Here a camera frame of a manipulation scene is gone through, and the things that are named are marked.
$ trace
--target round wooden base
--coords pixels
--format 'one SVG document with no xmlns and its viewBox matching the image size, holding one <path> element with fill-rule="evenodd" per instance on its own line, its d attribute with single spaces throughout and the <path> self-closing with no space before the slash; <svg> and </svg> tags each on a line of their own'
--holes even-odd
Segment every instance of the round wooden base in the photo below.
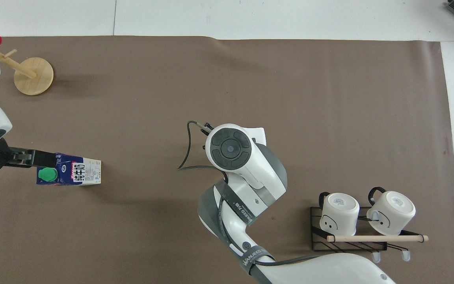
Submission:
<svg viewBox="0 0 454 284">
<path fill-rule="evenodd" d="M 32 57 L 24 60 L 21 65 L 36 73 L 33 79 L 15 71 L 13 81 L 20 92 L 26 95 L 39 95 L 46 91 L 54 79 L 54 70 L 47 60 Z"/>
</svg>

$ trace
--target black mug handle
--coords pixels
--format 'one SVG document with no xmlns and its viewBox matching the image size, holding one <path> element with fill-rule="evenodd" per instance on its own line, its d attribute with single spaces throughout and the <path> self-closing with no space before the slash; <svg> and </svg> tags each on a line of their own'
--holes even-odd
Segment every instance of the black mug handle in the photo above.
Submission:
<svg viewBox="0 0 454 284">
<path fill-rule="evenodd" d="M 323 210 L 323 198 L 325 198 L 325 196 L 329 195 L 330 193 L 328 192 L 322 192 L 318 198 L 318 206 L 320 206 L 320 209 Z"/>
<path fill-rule="evenodd" d="M 371 205 L 374 205 L 375 201 L 373 196 L 376 191 L 380 191 L 381 193 L 386 192 L 383 187 L 374 187 L 373 189 L 371 189 L 371 191 L 369 191 L 369 195 L 367 196 L 367 199 L 369 200 L 369 203 L 371 203 Z"/>
</svg>

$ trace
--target brown tablecloth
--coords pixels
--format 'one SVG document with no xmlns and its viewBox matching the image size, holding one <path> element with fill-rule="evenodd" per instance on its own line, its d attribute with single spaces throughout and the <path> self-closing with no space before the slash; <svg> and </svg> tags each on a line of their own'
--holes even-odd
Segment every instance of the brown tablecloth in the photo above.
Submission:
<svg viewBox="0 0 454 284">
<path fill-rule="evenodd" d="M 454 283 L 454 153 L 439 43 L 16 37 L 0 51 L 55 71 L 28 97 L 2 66 L 10 146 L 103 162 L 102 184 L 35 185 L 0 171 L 0 283 L 240 283 L 250 279 L 197 217 L 213 170 L 176 172 L 186 122 L 263 127 L 288 191 L 248 233 L 277 260 L 314 254 L 309 207 L 322 191 L 361 206 L 375 186 L 416 205 L 424 244 L 383 252 L 397 283 Z M 187 165 L 207 164 L 192 129 Z"/>
</svg>

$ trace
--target round gray button cover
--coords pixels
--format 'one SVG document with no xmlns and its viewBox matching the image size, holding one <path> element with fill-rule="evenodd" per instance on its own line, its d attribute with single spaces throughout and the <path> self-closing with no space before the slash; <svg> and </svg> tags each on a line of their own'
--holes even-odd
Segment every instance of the round gray button cover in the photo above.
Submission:
<svg viewBox="0 0 454 284">
<path fill-rule="evenodd" d="M 234 128 L 224 128 L 211 137 L 209 151 L 213 160 L 226 170 L 236 170 L 248 162 L 252 153 L 249 138 Z"/>
</svg>

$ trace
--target green cap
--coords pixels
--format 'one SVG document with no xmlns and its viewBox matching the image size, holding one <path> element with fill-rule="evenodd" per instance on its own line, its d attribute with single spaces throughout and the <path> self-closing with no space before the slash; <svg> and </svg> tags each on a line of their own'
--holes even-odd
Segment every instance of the green cap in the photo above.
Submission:
<svg viewBox="0 0 454 284">
<path fill-rule="evenodd" d="M 43 168 L 38 171 L 38 178 L 44 181 L 54 181 L 57 178 L 57 170 L 54 168 Z"/>
</svg>

